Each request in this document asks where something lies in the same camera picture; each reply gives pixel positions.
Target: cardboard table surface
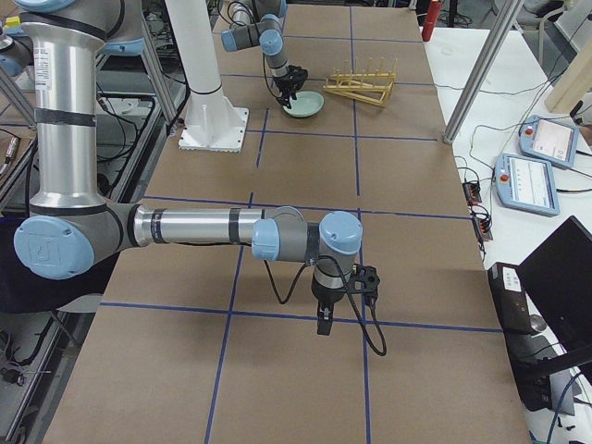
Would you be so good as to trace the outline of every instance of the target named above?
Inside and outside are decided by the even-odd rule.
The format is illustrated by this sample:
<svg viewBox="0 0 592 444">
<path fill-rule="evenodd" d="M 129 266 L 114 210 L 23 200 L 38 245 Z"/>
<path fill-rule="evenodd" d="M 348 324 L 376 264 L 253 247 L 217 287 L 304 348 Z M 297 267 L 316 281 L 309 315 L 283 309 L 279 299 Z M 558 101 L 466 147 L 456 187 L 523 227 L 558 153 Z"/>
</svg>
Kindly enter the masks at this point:
<svg viewBox="0 0 592 444">
<path fill-rule="evenodd" d="M 126 251 L 45 443 L 529 442 L 414 13 L 290 5 L 306 90 L 344 60 L 399 59 L 385 109 L 325 94 L 302 120 L 268 94 L 258 48 L 221 51 L 222 29 L 225 94 L 251 112 L 242 151 L 169 140 L 143 203 L 357 215 L 388 355 L 364 343 L 346 301 L 316 336 L 310 270 L 278 305 L 244 247 Z M 298 265 L 272 269 L 284 292 Z"/>
</svg>

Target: white table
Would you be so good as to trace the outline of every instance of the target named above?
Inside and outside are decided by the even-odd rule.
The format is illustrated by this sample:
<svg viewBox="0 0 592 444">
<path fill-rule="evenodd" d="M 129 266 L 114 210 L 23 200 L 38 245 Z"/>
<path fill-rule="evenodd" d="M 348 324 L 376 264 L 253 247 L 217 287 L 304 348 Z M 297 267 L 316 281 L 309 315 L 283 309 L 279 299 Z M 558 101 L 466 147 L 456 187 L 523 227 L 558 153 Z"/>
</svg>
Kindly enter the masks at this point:
<svg viewBox="0 0 592 444">
<path fill-rule="evenodd" d="M 438 86 L 438 99 L 442 107 L 444 118 L 448 122 L 461 91 L 466 83 L 475 60 L 487 38 L 487 30 L 460 30 L 436 28 L 432 40 L 425 44 L 434 82 Z M 514 93 L 534 88 L 547 80 L 537 60 L 526 45 L 522 35 L 511 31 L 505 44 L 499 51 L 496 61 L 489 71 L 482 91 Z M 471 138 L 477 125 L 488 125 L 495 128 L 507 128 L 520 123 L 524 113 L 537 97 L 542 88 L 516 95 L 496 95 L 481 92 L 478 94 L 467 119 L 454 141 L 454 153 L 464 157 L 468 166 L 474 169 L 481 179 L 491 176 L 491 170 L 481 165 L 469 156 Z M 541 94 L 536 102 L 532 114 L 544 117 L 557 117 L 545 107 L 544 99 L 551 88 Z M 578 150 L 590 152 L 584 139 L 580 136 Z M 517 127 L 505 131 L 479 128 L 474 136 L 473 155 L 493 166 L 500 155 L 504 153 L 518 153 Z M 576 156 L 574 168 L 592 174 L 592 158 Z M 573 171 L 554 169 L 554 177 L 558 188 L 579 190 L 592 188 L 592 180 L 580 176 Z M 468 179 L 474 177 L 467 173 Z M 488 269 L 496 262 L 520 264 L 556 227 L 567 217 L 577 216 L 582 223 L 592 230 L 592 193 L 560 194 L 561 214 L 555 217 L 538 216 L 526 212 L 516 211 L 500 206 L 496 191 L 491 190 L 490 182 L 482 182 L 481 195 L 484 206 L 493 217 L 492 233 L 494 240 L 486 243 L 487 255 L 484 267 Z M 552 333 L 549 341 L 555 342 Z M 592 396 L 592 389 L 586 384 L 587 392 Z M 569 440 L 590 442 L 592 437 L 592 409 L 588 406 L 576 404 L 576 417 L 561 418 L 565 426 L 576 424 L 576 428 L 567 432 L 565 428 L 555 428 L 553 443 L 567 443 Z M 545 440 L 553 413 L 541 411 L 526 412 L 526 419 L 536 438 Z"/>
</svg>

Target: metal pole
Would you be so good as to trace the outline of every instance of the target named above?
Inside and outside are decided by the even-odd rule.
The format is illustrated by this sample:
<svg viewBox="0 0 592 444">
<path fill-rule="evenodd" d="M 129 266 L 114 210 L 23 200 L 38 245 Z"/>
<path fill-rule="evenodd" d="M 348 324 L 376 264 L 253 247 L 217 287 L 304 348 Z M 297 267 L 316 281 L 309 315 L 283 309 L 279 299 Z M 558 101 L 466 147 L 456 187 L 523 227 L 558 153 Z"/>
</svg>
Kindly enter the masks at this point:
<svg viewBox="0 0 592 444">
<path fill-rule="evenodd" d="M 144 20 L 144 18 L 142 18 L 142 28 L 144 34 L 144 50 L 142 51 L 142 61 L 144 62 L 146 72 L 148 72 L 148 78 L 152 83 L 158 103 L 160 104 L 163 114 L 165 115 L 166 123 L 170 125 L 174 123 L 173 120 L 177 115 L 177 108 L 175 108 L 173 99 L 170 96 L 170 90 L 167 87 L 165 76 L 163 76 L 163 68 L 160 65 L 160 60 L 158 59 L 156 48 L 154 48 L 152 36 L 150 35 L 148 25 L 146 24 L 146 20 Z"/>
<path fill-rule="evenodd" d="M 0 91 L 2 91 L 6 99 L 17 108 L 27 124 L 31 128 L 35 128 L 35 115 L 32 105 L 27 100 L 27 97 L 21 92 L 17 84 L 2 68 L 0 68 Z"/>
<path fill-rule="evenodd" d="M 524 0 L 508 0 L 504 4 L 503 9 L 499 12 L 498 18 L 483 45 L 481 54 L 479 54 L 479 57 L 475 62 L 469 80 L 466 82 L 466 85 L 464 85 L 461 98 L 456 104 L 454 111 L 452 111 L 448 127 L 446 127 L 446 131 L 444 132 L 445 143 L 454 142 L 466 115 L 471 109 L 473 101 L 479 94 L 479 89 L 493 64 L 496 55 L 506 39 L 508 31 L 512 28 L 512 24 L 522 8 L 523 2 Z"/>
</svg>

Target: robotic arm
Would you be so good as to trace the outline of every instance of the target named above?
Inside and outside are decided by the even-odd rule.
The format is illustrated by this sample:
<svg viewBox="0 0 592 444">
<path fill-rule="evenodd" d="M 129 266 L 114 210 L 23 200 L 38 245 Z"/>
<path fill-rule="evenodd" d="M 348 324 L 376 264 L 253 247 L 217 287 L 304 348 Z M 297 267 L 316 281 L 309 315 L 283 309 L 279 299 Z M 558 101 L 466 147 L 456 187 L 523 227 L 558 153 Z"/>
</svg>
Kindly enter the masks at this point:
<svg viewBox="0 0 592 444">
<path fill-rule="evenodd" d="M 14 238 L 18 258 L 31 271 L 71 278 L 114 253 L 150 243 L 240 244 L 262 260 L 314 266 L 319 334 L 330 332 L 334 303 L 361 292 L 356 283 L 370 293 L 367 301 L 376 301 L 376 271 L 354 265 L 362 225 L 349 213 L 331 213 L 316 224 L 288 207 L 173 210 L 107 201 L 96 184 L 94 60 L 103 47 L 111 54 L 142 50 L 140 1 L 16 3 L 29 11 L 21 23 L 32 38 L 35 62 L 40 190 Z M 262 36 L 277 33 L 273 19 L 262 22 Z M 272 65 L 285 69 L 278 78 L 291 72 L 286 63 Z"/>
<path fill-rule="evenodd" d="M 230 29 L 222 32 L 222 44 L 228 52 L 260 45 L 279 89 L 276 100 L 291 108 L 290 99 L 296 100 L 296 92 L 304 85 L 308 71 L 289 63 L 279 25 L 279 19 L 285 14 L 285 0 L 231 2 L 228 6 Z"/>
</svg>

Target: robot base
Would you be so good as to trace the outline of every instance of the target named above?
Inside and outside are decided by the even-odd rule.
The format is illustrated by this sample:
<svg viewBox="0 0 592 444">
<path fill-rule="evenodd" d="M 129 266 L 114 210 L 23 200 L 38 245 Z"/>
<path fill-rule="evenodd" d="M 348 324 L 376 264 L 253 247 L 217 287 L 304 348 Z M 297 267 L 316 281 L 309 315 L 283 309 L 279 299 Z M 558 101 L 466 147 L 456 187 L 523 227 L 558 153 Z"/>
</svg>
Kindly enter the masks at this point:
<svg viewBox="0 0 592 444">
<path fill-rule="evenodd" d="M 187 121 L 179 141 L 182 150 L 208 150 L 237 153 L 247 131 L 248 108 L 235 108 L 224 97 L 226 116 L 213 113 L 208 105 L 202 104 L 199 118 Z"/>
</svg>

